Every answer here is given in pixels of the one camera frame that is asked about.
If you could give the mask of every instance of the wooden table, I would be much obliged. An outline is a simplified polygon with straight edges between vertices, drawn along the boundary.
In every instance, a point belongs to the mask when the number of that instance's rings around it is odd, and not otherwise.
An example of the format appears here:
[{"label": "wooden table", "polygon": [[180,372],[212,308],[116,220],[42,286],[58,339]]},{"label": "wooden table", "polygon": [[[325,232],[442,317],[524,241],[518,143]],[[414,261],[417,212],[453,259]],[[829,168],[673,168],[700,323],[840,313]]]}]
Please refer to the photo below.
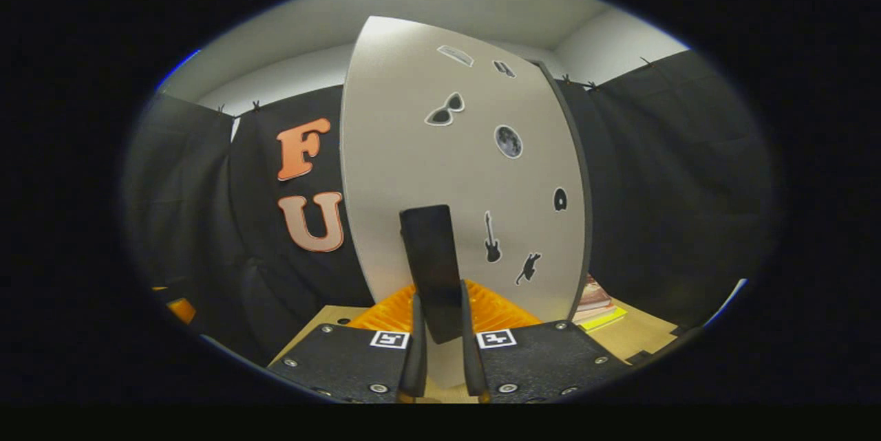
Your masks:
[{"label": "wooden table", "polygon": [[[670,334],[676,329],[675,324],[658,319],[656,316],[642,312],[633,306],[630,306],[616,298],[613,302],[624,310],[627,315],[617,322],[591,331],[588,334],[594,338],[599,344],[603,345],[608,352],[614,354],[617,358],[625,363],[627,359],[635,356],[641,351],[649,354],[657,353],[658,350],[676,340],[676,336]],[[273,363],[281,359],[284,354],[290,351],[302,338],[305,338],[312,329],[318,325],[341,324],[340,319],[355,319],[361,313],[365,312],[362,307],[339,307],[327,305],[318,315],[315,316],[292,340],[287,344],[273,359]],[[459,385],[452,388],[438,388],[431,378],[425,383],[425,397],[416,399],[416,403],[478,403],[478,397],[469,396],[468,389],[465,385]]]}]

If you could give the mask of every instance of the stack of books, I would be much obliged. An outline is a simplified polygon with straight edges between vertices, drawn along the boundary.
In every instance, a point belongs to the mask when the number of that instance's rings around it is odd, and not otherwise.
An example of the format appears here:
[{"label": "stack of books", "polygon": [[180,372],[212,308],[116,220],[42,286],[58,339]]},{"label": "stack of books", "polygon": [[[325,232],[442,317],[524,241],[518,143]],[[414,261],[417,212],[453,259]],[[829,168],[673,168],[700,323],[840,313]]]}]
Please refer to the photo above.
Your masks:
[{"label": "stack of books", "polygon": [[627,311],[611,301],[611,297],[588,274],[588,283],[584,285],[582,298],[579,300],[572,322],[581,325],[586,332],[595,331],[605,325],[622,319]]}]

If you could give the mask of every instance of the sticker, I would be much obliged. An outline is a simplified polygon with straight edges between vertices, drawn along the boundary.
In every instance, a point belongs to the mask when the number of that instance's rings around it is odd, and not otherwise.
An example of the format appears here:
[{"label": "sticker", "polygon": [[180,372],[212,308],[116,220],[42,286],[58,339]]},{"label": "sticker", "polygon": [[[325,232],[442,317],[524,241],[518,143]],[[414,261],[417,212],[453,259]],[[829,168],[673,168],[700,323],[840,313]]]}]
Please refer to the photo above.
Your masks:
[{"label": "sticker", "polygon": [[487,262],[496,263],[501,259],[498,240],[493,238],[493,218],[490,217],[490,211],[487,211],[487,240],[484,241],[484,246],[487,247]]},{"label": "sticker", "polygon": [[513,71],[511,71],[511,68],[508,65],[506,65],[505,63],[503,63],[501,61],[493,61],[493,65],[495,65],[498,72],[503,72],[503,74],[506,74],[507,76],[510,76],[511,78],[517,78],[517,75],[513,74]]},{"label": "sticker", "polygon": [[532,281],[532,276],[535,275],[535,262],[541,258],[542,254],[540,253],[529,254],[526,258],[526,262],[523,263],[523,270],[520,271],[520,274],[517,276],[517,281],[515,281],[517,286],[520,286],[520,280],[522,280],[522,278],[526,278],[526,281]]},{"label": "sticker", "polygon": [[514,131],[512,127],[507,125],[498,125],[496,127],[494,138],[498,150],[506,157],[516,159],[523,154],[523,142],[520,135]]},{"label": "sticker", "polygon": [[372,341],[370,341],[370,346],[403,350],[407,347],[409,339],[409,332],[377,331]]},{"label": "sticker", "polygon": [[513,347],[517,341],[510,329],[500,331],[478,332],[478,344],[481,348]]},{"label": "sticker", "polygon": [[425,124],[432,127],[448,127],[453,124],[453,113],[465,111],[465,99],[458,92],[447,97],[447,102],[440,109],[435,109],[425,118]]},{"label": "sticker", "polygon": [[562,187],[553,193],[553,210],[557,212],[566,210],[566,190]]},{"label": "sticker", "polygon": [[472,58],[468,54],[465,54],[464,52],[462,52],[462,50],[454,49],[449,45],[442,45],[438,47],[438,52],[440,52],[444,56],[449,56],[450,58],[462,63],[463,65],[466,65],[466,67],[473,67],[474,65],[474,58]]}]

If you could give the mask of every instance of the white ceiling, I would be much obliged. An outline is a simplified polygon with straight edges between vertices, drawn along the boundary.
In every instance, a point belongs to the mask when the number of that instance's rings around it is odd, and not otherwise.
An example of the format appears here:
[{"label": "white ceiling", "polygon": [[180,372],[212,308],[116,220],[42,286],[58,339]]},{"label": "white ceiling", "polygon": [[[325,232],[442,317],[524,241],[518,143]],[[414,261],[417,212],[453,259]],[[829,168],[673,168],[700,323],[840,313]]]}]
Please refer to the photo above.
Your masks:
[{"label": "white ceiling", "polygon": [[292,0],[202,48],[167,79],[163,89],[195,102],[267,65],[355,43],[371,15],[419,21],[475,39],[554,50],[607,7],[599,0]]}]

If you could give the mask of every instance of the yellow book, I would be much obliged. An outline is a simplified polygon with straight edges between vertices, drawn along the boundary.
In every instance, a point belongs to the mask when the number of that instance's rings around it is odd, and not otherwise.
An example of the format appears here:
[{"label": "yellow book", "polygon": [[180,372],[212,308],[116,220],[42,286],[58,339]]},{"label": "yellow book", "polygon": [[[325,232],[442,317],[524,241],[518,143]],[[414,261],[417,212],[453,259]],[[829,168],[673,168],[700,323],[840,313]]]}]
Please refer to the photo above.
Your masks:
[{"label": "yellow book", "polygon": [[607,316],[599,316],[599,318],[588,320],[579,324],[585,332],[597,331],[601,327],[610,325],[611,323],[623,319],[627,315],[627,310],[617,307],[615,311]]}]

